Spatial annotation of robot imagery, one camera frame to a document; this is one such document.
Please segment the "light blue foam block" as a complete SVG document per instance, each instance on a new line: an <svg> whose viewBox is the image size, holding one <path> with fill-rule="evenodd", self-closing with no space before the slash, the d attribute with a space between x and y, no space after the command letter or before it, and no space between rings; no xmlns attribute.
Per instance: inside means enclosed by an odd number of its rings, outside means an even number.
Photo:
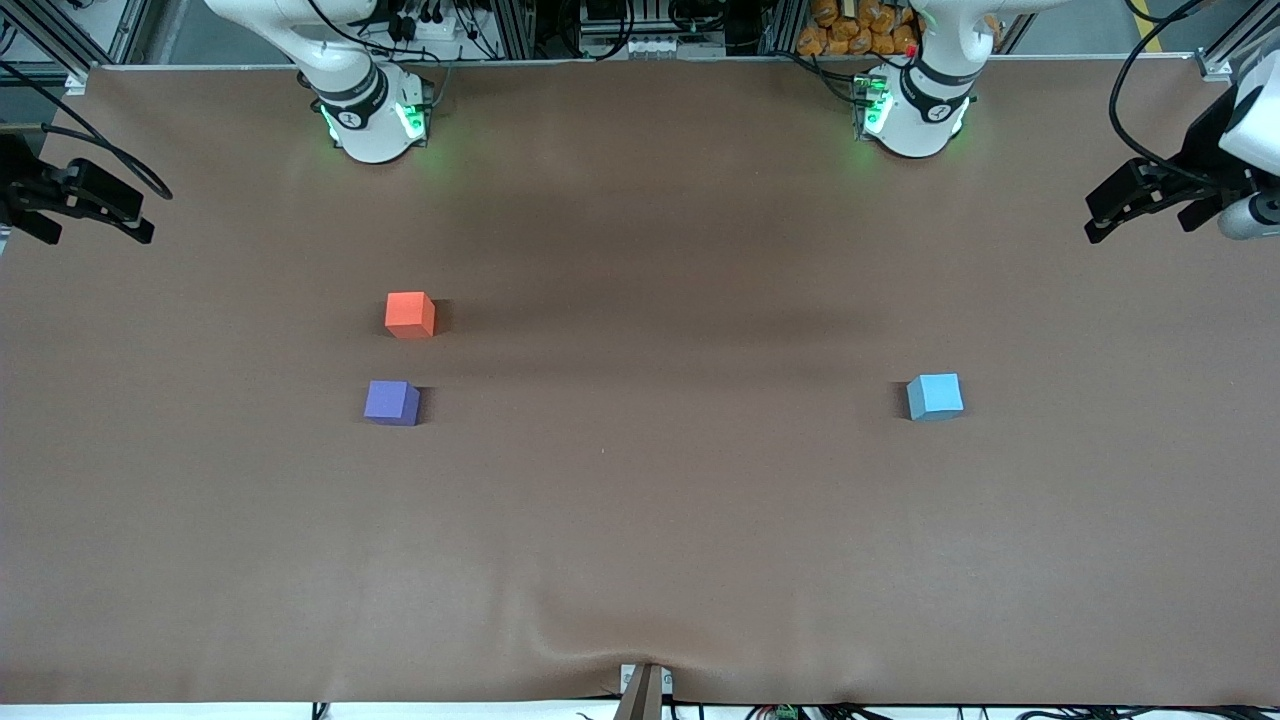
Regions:
<svg viewBox="0 0 1280 720"><path fill-rule="evenodd" d="M913 421L942 421L965 411L957 373L922 374L906 386L908 416Z"/></svg>

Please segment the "orange foam block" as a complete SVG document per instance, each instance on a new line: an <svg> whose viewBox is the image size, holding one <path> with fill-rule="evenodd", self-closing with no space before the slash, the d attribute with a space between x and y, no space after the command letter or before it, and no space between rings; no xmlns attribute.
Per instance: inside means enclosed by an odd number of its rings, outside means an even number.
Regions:
<svg viewBox="0 0 1280 720"><path fill-rule="evenodd" d="M436 333L436 305L422 291L390 292L384 327L398 340L431 338Z"/></svg>

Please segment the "purple foam block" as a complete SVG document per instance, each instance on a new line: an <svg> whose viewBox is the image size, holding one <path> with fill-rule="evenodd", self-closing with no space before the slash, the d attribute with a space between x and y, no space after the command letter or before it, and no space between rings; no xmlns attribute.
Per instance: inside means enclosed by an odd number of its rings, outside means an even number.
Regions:
<svg viewBox="0 0 1280 720"><path fill-rule="evenodd" d="M371 380L364 419L384 427L416 427L422 404L420 389L407 380Z"/></svg>

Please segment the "pile of orange objects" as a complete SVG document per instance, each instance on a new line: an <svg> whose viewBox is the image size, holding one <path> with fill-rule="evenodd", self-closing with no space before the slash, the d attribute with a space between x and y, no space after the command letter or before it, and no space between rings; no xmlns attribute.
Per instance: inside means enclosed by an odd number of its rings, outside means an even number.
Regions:
<svg viewBox="0 0 1280 720"><path fill-rule="evenodd" d="M914 56L922 17L908 0L806 0L800 56Z"/></svg>

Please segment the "white power strip with plugs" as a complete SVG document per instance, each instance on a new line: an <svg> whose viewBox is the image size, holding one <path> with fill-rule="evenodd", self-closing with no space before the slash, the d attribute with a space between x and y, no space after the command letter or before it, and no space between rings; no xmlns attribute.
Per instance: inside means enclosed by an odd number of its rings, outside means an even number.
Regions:
<svg viewBox="0 0 1280 720"><path fill-rule="evenodd" d="M468 32L451 0L388 0L387 32L396 42L454 41Z"/></svg>

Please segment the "brown table cloth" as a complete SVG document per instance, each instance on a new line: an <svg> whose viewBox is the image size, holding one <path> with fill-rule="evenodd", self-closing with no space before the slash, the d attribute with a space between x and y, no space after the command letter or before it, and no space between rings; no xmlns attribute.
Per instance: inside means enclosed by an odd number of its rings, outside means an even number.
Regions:
<svg viewBox="0 0 1280 720"><path fill-rule="evenodd" d="M1280 240L1085 240L1103 61L941 158L782 61L99 70L174 190L0 258L0 705L1280 705ZM436 333L398 340L387 295ZM908 416L916 375L965 411ZM371 380L416 427L364 419Z"/></svg>

